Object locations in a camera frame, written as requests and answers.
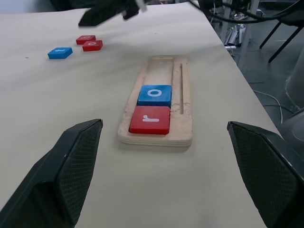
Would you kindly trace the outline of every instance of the beige table surface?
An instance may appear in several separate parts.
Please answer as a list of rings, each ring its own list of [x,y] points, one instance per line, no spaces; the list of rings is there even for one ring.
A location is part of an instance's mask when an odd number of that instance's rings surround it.
[[[94,176],[77,228],[264,228],[241,179],[228,121],[277,132],[204,15],[188,4],[149,6],[79,29],[83,10],[0,15],[0,208],[32,165],[76,123],[104,120]],[[75,39],[97,35],[100,52]],[[72,47],[65,60],[48,60]],[[189,148],[124,145],[117,129],[141,64],[189,62]]]

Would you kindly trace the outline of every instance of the red block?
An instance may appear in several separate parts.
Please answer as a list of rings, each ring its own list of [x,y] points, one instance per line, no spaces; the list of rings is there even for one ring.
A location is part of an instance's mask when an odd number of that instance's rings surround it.
[[[82,49],[84,51],[99,51],[103,46],[102,40],[87,41]]]
[[[79,44],[84,44],[87,41],[92,41],[92,40],[96,40],[96,37],[94,35],[86,35],[86,36],[80,36],[77,40],[76,43]]]
[[[168,134],[170,108],[166,106],[137,106],[129,132],[137,134]]]

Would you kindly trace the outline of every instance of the wooden board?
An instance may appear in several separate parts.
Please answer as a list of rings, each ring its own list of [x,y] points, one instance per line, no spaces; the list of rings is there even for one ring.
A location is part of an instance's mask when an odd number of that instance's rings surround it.
[[[133,134],[129,126],[142,85],[172,85],[170,130],[167,135]],[[153,57],[144,64],[139,74],[122,121],[118,138],[123,143],[189,146],[192,142],[192,115],[187,60],[181,57]]]

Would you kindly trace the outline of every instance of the blue block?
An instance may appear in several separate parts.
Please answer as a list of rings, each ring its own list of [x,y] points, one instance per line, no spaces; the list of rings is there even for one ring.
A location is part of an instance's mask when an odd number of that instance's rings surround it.
[[[140,106],[171,107],[171,85],[144,85],[137,100]]]
[[[64,59],[67,58],[69,55],[73,53],[71,47],[57,47],[51,52],[49,52],[47,55],[49,59]]]

